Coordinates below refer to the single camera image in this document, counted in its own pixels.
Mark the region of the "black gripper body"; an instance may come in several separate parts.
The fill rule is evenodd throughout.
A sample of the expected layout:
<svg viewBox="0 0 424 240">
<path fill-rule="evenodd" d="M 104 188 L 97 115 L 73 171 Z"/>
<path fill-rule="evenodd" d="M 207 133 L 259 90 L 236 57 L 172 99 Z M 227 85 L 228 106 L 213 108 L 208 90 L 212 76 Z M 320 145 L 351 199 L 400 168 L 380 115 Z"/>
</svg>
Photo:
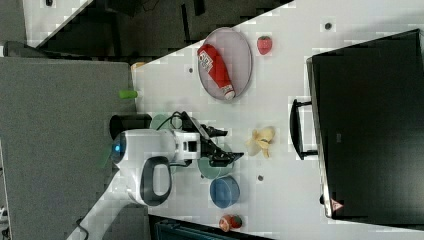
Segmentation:
<svg viewBox="0 0 424 240">
<path fill-rule="evenodd" d="M 180 115 L 182 121 L 182 130 L 189 133 L 198 133 L 200 136 L 200 154 L 207 154 L 212 158 L 215 153 L 225 152 L 218 147 L 202 128 L 197 120 L 190 117 L 187 112 L 183 111 Z M 228 164 L 211 164 L 213 167 L 225 167 Z"/>
</svg>

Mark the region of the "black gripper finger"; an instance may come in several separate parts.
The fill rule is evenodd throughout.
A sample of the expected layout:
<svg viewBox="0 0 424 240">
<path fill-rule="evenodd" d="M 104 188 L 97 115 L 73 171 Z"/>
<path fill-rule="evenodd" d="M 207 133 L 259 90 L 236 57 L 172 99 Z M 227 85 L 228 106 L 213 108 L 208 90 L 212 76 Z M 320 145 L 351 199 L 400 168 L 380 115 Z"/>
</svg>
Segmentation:
<svg viewBox="0 0 424 240">
<path fill-rule="evenodd" d="M 228 134 L 228 132 L 225 130 L 220 130 L 220 129 L 214 128 L 212 126 L 207 126 L 204 124 L 202 124 L 202 128 L 204 129 L 204 131 L 207 133 L 207 135 L 210 138 L 225 137 Z"/>
<path fill-rule="evenodd" d="M 221 152 L 212 155 L 211 164 L 231 164 L 243 156 L 243 153 Z"/>
</svg>

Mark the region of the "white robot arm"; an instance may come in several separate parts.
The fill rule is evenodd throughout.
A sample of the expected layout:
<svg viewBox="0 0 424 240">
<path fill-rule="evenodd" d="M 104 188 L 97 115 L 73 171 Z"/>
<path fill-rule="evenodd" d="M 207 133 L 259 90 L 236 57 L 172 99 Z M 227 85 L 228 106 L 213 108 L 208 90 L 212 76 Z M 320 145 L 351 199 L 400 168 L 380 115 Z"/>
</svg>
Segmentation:
<svg viewBox="0 0 424 240">
<path fill-rule="evenodd" d="M 155 207 L 172 190 L 172 166 L 187 167 L 207 158 L 213 167 L 226 167 L 243 154 L 225 151 L 212 141 L 224 130 L 199 123 L 187 112 L 175 112 L 179 129 L 131 129 L 119 133 L 110 160 L 117 167 L 111 182 L 66 240 L 102 240 L 120 211 L 129 204 Z"/>
</svg>

